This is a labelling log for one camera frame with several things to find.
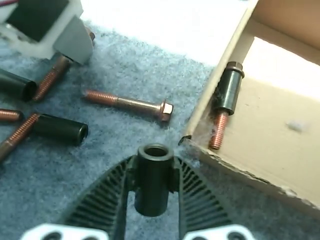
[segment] cardboard box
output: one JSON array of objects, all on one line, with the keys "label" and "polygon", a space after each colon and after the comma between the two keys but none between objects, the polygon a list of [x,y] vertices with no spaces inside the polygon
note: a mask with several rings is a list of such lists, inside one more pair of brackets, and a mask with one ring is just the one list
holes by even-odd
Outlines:
[{"label": "cardboard box", "polygon": [[[188,123],[200,160],[320,217],[320,1],[252,1]],[[208,149],[211,98],[229,61],[243,64],[222,147]]]}]

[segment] white plastic part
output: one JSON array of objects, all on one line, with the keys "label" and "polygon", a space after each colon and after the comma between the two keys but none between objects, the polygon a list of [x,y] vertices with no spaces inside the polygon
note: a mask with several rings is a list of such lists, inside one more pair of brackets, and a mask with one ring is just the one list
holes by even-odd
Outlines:
[{"label": "white plastic part", "polygon": [[108,234],[102,230],[49,223],[41,224],[26,231],[20,240],[45,240],[46,237],[50,240],[84,240],[89,238],[109,240]]},{"label": "white plastic part", "polygon": [[26,41],[25,37],[21,38],[21,35],[19,36],[19,33],[16,29],[11,27],[9,24],[4,23],[4,21],[8,18],[9,13],[11,13],[15,7],[12,6],[9,8],[9,6],[5,6],[0,8],[0,10],[3,10],[3,12],[0,11],[0,36],[5,37],[5,39],[9,41],[10,47],[22,53],[23,55],[40,59],[51,59],[53,57],[53,55],[56,53],[53,45],[57,38],[74,16],[79,18],[83,13],[81,0],[69,0],[69,4],[66,6],[64,11],[61,13],[57,21],[43,37],[43,39],[40,42],[35,42],[31,40]]},{"label": "white plastic part", "polygon": [[244,226],[232,224],[188,232],[183,240],[255,240],[251,232]]},{"label": "white plastic part", "polygon": [[0,7],[0,25],[4,23],[18,6],[17,3]]}]

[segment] hex nut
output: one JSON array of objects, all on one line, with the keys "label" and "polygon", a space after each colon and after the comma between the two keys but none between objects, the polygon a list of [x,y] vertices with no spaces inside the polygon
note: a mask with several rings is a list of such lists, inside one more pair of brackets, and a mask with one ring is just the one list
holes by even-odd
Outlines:
[{"label": "hex nut", "polygon": [[173,111],[174,106],[172,104],[167,103],[165,101],[162,102],[160,108],[160,120],[162,122],[169,122]]}]

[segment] threaded shaft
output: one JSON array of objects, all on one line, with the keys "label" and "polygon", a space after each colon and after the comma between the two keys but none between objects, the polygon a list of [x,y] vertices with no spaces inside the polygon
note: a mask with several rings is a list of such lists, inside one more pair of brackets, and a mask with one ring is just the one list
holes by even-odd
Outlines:
[{"label": "threaded shaft", "polygon": [[35,96],[34,101],[40,101],[44,98],[50,88],[55,84],[56,81],[68,70],[72,61],[65,56],[60,56],[55,65],[51,70],[45,75],[43,81],[40,83]]},{"label": "threaded shaft", "polygon": [[19,144],[30,133],[38,117],[38,114],[32,114],[7,140],[12,145]]},{"label": "threaded shaft", "polygon": [[38,114],[32,114],[10,137],[0,144],[0,163],[27,137],[38,117]]},{"label": "threaded shaft", "polygon": [[24,118],[21,111],[0,108],[0,121],[17,122]]},{"label": "threaded shaft", "polygon": [[226,111],[220,112],[215,119],[215,133],[209,142],[209,148],[219,150],[224,139],[229,114]]},{"label": "threaded shaft", "polygon": [[115,95],[94,90],[86,90],[84,93],[84,98],[93,103],[104,104],[107,106],[117,105],[118,100],[118,97]]}]

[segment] carpet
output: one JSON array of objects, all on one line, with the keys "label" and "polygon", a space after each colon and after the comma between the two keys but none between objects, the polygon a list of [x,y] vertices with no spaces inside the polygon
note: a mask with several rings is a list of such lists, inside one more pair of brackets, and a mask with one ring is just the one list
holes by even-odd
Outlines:
[{"label": "carpet", "polygon": [[[237,223],[248,227],[257,240],[315,240],[319,224],[285,204],[199,163],[177,143],[214,65],[115,31],[87,25],[96,34],[94,54],[83,66],[73,65],[41,103],[23,103],[0,95],[0,107],[36,111],[89,125],[80,147],[30,135],[0,168],[0,239],[17,240],[36,225],[54,222],[80,193],[108,168],[136,153],[139,146],[163,143],[189,159],[208,177],[227,201]],[[0,42],[0,67],[39,82],[55,59],[21,56]],[[83,101],[90,88],[160,103],[174,104],[168,126],[152,118]],[[18,125],[0,124],[4,140]],[[129,195],[126,240],[178,239],[177,195],[169,196],[160,217],[146,218]]]}]

